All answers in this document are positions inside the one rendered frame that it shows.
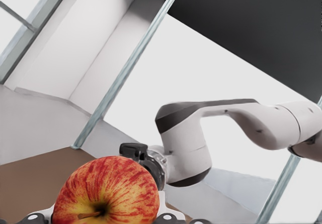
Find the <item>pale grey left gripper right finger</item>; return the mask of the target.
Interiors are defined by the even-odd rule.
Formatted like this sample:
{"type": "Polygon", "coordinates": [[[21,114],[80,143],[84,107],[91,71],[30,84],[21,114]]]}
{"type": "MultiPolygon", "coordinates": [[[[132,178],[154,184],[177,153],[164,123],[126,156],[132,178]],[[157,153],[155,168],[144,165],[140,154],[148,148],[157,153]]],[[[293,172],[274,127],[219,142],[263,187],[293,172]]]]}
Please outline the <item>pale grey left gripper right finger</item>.
{"type": "Polygon", "coordinates": [[[187,224],[185,215],[172,208],[168,208],[164,202],[160,203],[155,224],[187,224]]]}

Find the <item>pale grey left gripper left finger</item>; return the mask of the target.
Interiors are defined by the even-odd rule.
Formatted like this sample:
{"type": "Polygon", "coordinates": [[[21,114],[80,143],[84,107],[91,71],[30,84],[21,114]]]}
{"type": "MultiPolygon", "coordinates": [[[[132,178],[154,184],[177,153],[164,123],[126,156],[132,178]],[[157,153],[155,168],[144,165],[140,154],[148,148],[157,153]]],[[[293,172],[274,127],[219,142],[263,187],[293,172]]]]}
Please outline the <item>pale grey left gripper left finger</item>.
{"type": "Polygon", "coordinates": [[[54,204],[47,209],[32,212],[19,221],[19,224],[52,224],[54,204]]]}

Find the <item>red yellow apple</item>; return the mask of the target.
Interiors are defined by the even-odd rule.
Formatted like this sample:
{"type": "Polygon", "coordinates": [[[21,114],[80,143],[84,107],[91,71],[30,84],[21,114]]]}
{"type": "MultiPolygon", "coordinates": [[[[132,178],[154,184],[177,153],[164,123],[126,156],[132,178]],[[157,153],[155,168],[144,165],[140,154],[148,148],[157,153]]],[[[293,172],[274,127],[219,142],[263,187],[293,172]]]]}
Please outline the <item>red yellow apple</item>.
{"type": "Polygon", "coordinates": [[[109,156],[76,169],[61,188],[52,224],[152,224],[159,193],[152,175],[132,159],[109,156]]]}

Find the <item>silver frame post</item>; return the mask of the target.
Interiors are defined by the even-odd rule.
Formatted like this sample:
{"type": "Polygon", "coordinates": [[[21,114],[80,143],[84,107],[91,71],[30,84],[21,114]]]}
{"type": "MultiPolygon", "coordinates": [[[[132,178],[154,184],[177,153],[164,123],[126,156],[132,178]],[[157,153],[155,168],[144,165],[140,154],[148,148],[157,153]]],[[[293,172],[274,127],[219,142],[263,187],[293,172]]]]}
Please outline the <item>silver frame post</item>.
{"type": "Polygon", "coordinates": [[[7,81],[62,1],[63,0],[39,0],[36,3],[28,17],[24,18],[37,28],[36,32],[32,32],[20,22],[21,26],[18,28],[8,45],[0,53],[1,85],[7,81]]]}
{"type": "Polygon", "coordinates": [[[90,116],[89,120],[85,124],[79,136],[77,137],[75,142],[72,145],[70,145],[72,149],[74,150],[80,149],[85,143],[90,133],[93,131],[98,121],[105,117],[106,113],[108,112],[109,108],[113,104],[121,88],[124,86],[126,80],[128,79],[129,75],[133,71],[135,65],[137,64],[138,60],[142,56],[147,45],[151,41],[153,35],[155,34],[156,30],[160,26],[161,22],[163,21],[165,15],[168,13],[169,9],[173,5],[174,1],[175,0],[165,0],[162,7],[159,9],[158,13],[156,14],[156,16],[153,18],[148,29],[142,36],[141,40],[134,48],[128,60],[126,61],[126,63],[124,64],[120,72],[118,73],[116,79],[113,81],[110,88],[108,89],[108,91],[106,92],[106,94],[104,95],[104,97],[102,98],[98,106],[96,107],[95,111],[90,116]]]}
{"type": "Polygon", "coordinates": [[[266,200],[256,224],[322,223],[322,116],[297,119],[300,142],[266,200]]]}

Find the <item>silver frame crossbar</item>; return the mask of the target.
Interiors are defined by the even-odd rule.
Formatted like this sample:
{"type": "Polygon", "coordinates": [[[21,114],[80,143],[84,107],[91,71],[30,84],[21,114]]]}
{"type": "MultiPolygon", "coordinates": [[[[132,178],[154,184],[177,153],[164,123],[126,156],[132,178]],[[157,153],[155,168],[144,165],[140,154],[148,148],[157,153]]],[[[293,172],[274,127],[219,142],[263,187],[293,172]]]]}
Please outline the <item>silver frame crossbar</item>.
{"type": "Polygon", "coordinates": [[[27,20],[22,18],[18,13],[16,13],[14,10],[12,10],[10,7],[8,7],[5,3],[0,1],[0,8],[5,10],[8,14],[10,14],[12,17],[17,19],[19,22],[21,22],[26,28],[31,30],[32,32],[36,32],[37,28],[35,28],[31,23],[29,23],[27,20]]]}

